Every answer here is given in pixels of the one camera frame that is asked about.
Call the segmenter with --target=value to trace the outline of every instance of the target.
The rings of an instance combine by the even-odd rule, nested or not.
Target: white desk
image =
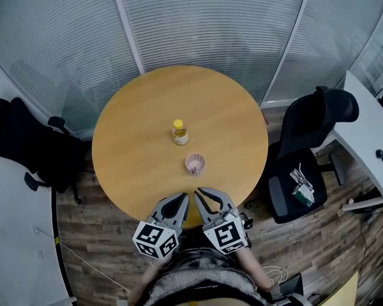
[[[349,211],[383,204],[383,162],[376,157],[376,150],[383,150],[383,108],[349,71],[346,73],[344,89],[356,98],[359,117],[355,122],[337,123],[330,136],[349,151],[382,194],[379,198],[342,207],[343,211]]]

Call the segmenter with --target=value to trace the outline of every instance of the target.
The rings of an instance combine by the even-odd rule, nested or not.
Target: yellow bottle cap
[[[180,119],[176,119],[176,120],[173,122],[173,127],[175,127],[176,129],[181,129],[181,128],[183,128],[183,121],[181,121]]]

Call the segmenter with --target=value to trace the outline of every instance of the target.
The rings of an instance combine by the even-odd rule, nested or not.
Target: desk leg
[[[359,201],[357,203],[344,205],[342,206],[342,211],[346,212],[351,210],[358,210],[359,208],[372,207],[380,204],[383,204],[383,197],[376,197],[372,198],[371,200]]]

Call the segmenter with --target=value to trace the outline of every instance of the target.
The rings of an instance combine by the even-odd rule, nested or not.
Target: pink cup
[[[186,158],[184,164],[186,165],[186,168],[189,171],[190,175],[198,177],[204,171],[204,167],[206,166],[206,160],[201,154],[193,153]]]

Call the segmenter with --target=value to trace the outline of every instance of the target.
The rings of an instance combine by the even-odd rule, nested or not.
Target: person
[[[129,306],[268,306],[273,287],[248,247],[223,255],[201,228],[185,230],[179,250],[154,259],[131,292]]]

